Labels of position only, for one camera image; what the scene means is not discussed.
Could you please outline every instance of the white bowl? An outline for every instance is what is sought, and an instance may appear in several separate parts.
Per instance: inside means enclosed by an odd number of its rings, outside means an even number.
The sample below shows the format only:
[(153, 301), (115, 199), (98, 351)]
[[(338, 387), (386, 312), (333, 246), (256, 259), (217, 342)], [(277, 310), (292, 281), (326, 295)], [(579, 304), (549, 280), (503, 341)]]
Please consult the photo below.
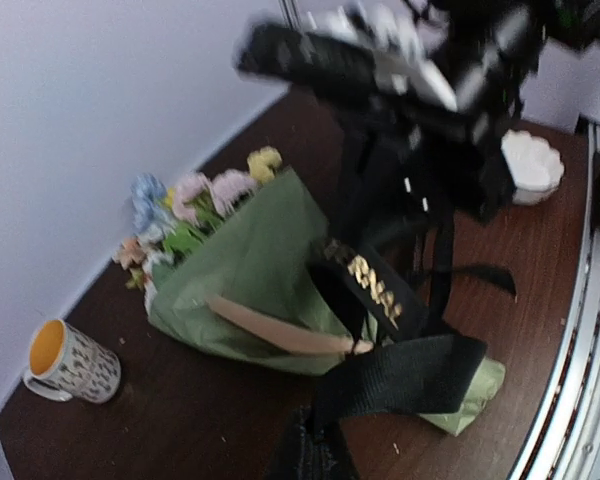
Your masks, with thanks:
[(516, 205), (535, 205), (558, 189), (564, 165), (560, 152), (544, 138), (533, 137), (529, 132), (509, 131), (502, 138), (502, 153), (516, 185), (513, 197)]

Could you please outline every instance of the white mug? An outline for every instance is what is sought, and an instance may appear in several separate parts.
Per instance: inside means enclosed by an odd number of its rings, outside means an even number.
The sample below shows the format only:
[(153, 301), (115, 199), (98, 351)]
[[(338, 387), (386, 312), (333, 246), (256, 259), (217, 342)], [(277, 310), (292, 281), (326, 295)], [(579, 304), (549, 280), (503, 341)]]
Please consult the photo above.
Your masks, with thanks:
[(76, 397), (105, 403), (118, 390), (121, 373), (115, 353), (62, 320), (51, 320), (31, 340), (22, 381), (32, 392), (56, 402)]

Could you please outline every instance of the wooden table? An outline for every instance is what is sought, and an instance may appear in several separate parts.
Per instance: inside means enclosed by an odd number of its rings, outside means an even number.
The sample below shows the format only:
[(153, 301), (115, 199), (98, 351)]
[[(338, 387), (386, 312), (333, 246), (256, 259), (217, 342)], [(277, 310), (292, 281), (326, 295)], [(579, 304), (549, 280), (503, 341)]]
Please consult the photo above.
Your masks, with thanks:
[[(458, 219), (456, 262), (508, 266), (517, 302), (485, 284), (454, 283), (447, 318), (485, 340), (507, 367), (504, 387), (459, 438), (418, 418), (344, 422), (363, 479), (505, 479), (550, 375), (570, 305), (583, 223), (586, 142), (524, 125), (560, 150), (566, 178), (547, 202), (512, 208), (487, 228)], [(292, 93), (205, 168), (245, 168), (248, 153), (276, 146), (325, 211), (333, 212), (342, 134), (311, 97)], [(146, 321), (142, 296), (110, 266), (69, 321), (121, 357), (124, 387), (104, 406), (56, 404), (22, 386), (0, 415), (16, 480), (257, 479), (290, 412), (312, 380), (211, 357)]]

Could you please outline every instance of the mug handle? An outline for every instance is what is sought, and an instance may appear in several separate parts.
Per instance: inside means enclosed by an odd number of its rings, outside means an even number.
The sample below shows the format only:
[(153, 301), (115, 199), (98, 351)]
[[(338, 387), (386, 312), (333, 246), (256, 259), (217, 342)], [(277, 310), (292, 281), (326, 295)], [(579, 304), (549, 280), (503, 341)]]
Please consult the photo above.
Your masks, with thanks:
[(22, 376), (22, 383), (24, 383), (25, 386), (33, 393), (37, 393), (41, 397), (44, 397), (48, 400), (53, 400), (54, 402), (68, 402), (73, 398), (73, 395), (65, 392), (64, 390), (47, 387), (46, 385), (41, 384), (36, 380), (36, 378), (33, 376), (33, 373), (31, 373), (31, 370), (28, 368)]

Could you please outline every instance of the yellow flower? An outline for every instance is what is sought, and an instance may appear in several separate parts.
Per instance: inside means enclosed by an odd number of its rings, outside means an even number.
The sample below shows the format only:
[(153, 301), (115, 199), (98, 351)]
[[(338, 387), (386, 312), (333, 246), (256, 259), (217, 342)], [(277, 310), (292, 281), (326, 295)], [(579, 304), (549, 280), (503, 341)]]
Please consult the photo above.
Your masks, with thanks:
[(282, 156), (275, 148), (264, 147), (252, 152), (247, 158), (247, 164), (251, 178), (264, 184), (275, 178), (275, 170), (282, 165)]
[(173, 196), (176, 194), (176, 189), (171, 187), (169, 190), (167, 190), (167, 196), (164, 197), (164, 200), (162, 200), (162, 202), (164, 203), (164, 206), (167, 207), (169, 210), (171, 210), (173, 208)]

